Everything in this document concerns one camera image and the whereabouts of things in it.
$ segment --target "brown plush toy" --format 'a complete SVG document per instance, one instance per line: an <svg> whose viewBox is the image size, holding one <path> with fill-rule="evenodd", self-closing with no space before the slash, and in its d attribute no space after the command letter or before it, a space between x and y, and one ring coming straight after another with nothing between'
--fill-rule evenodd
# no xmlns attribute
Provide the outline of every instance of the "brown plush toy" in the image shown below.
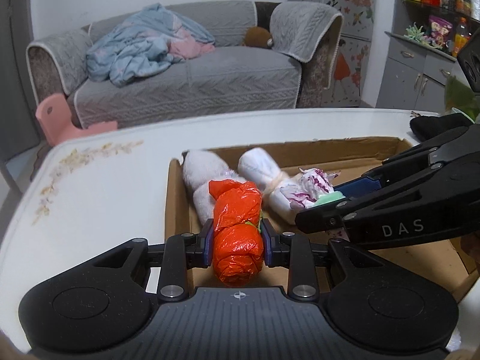
<svg viewBox="0 0 480 360"><path fill-rule="evenodd" d="M245 34L243 45L271 49L273 47L272 34L262 27L249 28Z"/></svg>

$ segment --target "white table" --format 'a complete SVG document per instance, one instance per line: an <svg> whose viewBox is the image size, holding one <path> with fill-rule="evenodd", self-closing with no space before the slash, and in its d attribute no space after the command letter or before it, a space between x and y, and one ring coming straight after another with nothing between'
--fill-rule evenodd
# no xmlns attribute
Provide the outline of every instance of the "white table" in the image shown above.
<svg viewBox="0 0 480 360"><path fill-rule="evenodd" d="M245 112L136 127L55 147L22 198L0 249L0 328L28 350L17 311L31 287L128 239L162 243L169 162L184 150L364 136L416 143L410 119L409 111L374 109ZM116 145L131 153L115 154ZM73 150L86 150L91 158L70 172L61 160ZM53 191L52 172L59 173ZM36 214L41 207L49 215Z"/></svg>

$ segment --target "cardboard box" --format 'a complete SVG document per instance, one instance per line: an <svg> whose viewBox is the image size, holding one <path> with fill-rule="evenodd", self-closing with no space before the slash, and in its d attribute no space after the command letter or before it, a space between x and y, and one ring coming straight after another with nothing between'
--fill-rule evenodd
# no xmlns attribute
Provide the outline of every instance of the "cardboard box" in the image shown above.
<svg viewBox="0 0 480 360"><path fill-rule="evenodd" d="M337 139L314 142L287 142L264 145L211 149L237 169L241 155L253 147L265 149L278 165L290 175L298 173L298 168L318 167L325 171L340 171L335 179L336 184L355 179L367 170L381 165L382 160L400 153L410 144L399 138L368 137L358 139ZM283 231L298 232L297 228L288 225L274 212L265 210L265 216L281 233ZM201 225L198 221L193 203L189 200L182 180L182 166L176 159L170 162L169 178L166 192L165 238L185 232L198 233ZM327 243L325 233L309 235L316 243ZM478 274L474 261L459 247L459 241L445 240L430 244L398 247L377 250L374 253L409 269L443 286L461 300L474 284ZM193 286L222 287L215 277L212 267L191 270ZM321 291L328 292L325 268L317 268L317 276ZM263 267L260 274L249 282L249 286L279 286L287 288L288 270L286 268Z"/></svg>

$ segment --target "sofa backrest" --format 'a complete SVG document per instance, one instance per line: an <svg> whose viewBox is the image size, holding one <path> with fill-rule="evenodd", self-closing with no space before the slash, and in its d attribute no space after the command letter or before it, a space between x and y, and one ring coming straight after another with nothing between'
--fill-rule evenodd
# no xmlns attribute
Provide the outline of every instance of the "sofa backrest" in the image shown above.
<svg viewBox="0 0 480 360"><path fill-rule="evenodd" d="M166 8L203 25L215 37L217 47L241 45L248 28L257 25L257 10L253 1L206 1L168 5ZM84 29L95 43L132 14L97 21Z"/></svg>

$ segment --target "sofa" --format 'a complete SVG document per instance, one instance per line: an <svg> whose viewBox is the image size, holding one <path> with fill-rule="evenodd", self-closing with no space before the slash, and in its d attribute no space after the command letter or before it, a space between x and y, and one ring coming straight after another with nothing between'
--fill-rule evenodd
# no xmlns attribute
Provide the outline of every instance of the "sofa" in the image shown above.
<svg viewBox="0 0 480 360"><path fill-rule="evenodd" d="M334 8L309 2L213 1L167 8L215 37L215 51L122 88L88 79L86 52L131 13L34 40L26 50L37 103L63 93L83 128L120 128L228 112L319 107L330 86L343 23ZM271 50L241 46L248 28L269 30Z"/></svg>

